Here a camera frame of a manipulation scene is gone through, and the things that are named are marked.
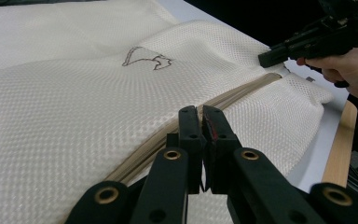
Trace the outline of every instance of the black machine part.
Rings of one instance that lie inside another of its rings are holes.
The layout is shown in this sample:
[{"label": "black machine part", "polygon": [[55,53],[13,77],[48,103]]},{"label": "black machine part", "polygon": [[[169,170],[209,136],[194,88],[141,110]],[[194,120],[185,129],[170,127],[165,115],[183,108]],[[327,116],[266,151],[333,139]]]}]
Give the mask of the black machine part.
[{"label": "black machine part", "polygon": [[197,114],[194,106],[179,111],[179,133],[167,135],[147,176],[129,187],[94,185],[65,224],[185,224],[188,195],[204,190],[202,163],[206,190],[227,195],[234,224],[358,224],[357,194],[331,183],[297,189],[261,151],[241,145],[223,111],[204,106],[202,125]]}]

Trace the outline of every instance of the black tool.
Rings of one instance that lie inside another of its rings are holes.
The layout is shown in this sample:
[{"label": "black tool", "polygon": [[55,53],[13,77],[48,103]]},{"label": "black tool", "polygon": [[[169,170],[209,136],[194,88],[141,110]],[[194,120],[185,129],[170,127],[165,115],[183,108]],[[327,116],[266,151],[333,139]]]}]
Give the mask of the black tool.
[{"label": "black tool", "polygon": [[[270,67],[289,58],[318,58],[342,55],[358,48],[358,0],[319,0],[326,16],[258,55],[260,65]],[[338,88],[348,82],[335,83]]]},{"label": "black tool", "polygon": [[207,105],[201,127],[195,106],[179,111],[179,133],[167,134],[147,176],[129,187],[91,187],[65,224],[184,224],[188,194],[199,189],[227,195],[235,224],[358,224],[357,194],[329,183],[310,193],[293,187],[261,151],[241,145],[223,111]]}]

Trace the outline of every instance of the white fabric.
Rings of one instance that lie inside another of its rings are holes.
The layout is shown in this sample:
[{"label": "white fabric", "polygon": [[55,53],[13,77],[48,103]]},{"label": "white fabric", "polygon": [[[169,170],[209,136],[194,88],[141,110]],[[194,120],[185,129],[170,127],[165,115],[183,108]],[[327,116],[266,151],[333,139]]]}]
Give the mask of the white fabric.
[{"label": "white fabric", "polygon": [[[287,175],[332,94],[266,46],[154,0],[0,7],[0,223],[58,223],[178,109],[268,72],[283,78],[225,110],[245,147]],[[191,196],[188,223],[232,223],[225,197]]]}]

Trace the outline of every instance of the finger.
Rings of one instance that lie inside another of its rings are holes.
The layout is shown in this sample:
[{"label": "finger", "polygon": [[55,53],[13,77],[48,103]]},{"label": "finger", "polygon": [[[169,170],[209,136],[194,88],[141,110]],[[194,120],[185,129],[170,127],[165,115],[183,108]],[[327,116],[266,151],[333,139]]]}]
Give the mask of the finger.
[{"label": "finger", "polygon": [[314,59],[305,59],[305,63],[312,67],[318,67],[322,69],[334,68],[337,65],[337,57],[329,56],[325,58],[314,58]]},{"label": "finger", "polygon": [[305,64],[306,64],[306,63],[305,63],[305,58],[298,58],[298,59],[296,60],[296,63],[297,63],[297,65],[299,65],[299,66],[305,65]]},{"label": "finger", "polygon": [[322,74],[324,75],[324,79],[333,83],[345,80],[335,69],[322,69]]}]

